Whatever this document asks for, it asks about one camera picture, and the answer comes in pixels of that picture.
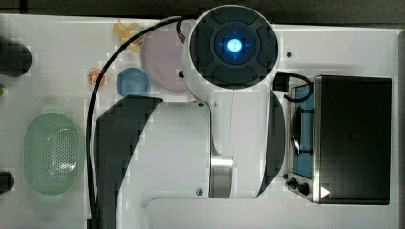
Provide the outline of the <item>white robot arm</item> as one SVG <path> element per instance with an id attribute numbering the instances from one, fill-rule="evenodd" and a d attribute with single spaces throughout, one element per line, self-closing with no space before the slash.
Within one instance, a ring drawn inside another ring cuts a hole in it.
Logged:
<path id="1" fill-rule="evenodd" d="M 201 15 L 186 35 L 190 102 L 128 95 L 96 122 L 96 213 L 89 229 L 148 229 L 159 198 L 257 198 L 279 173 L 285 119 L 274 93 L 279 44 L 243 6 Z"/>

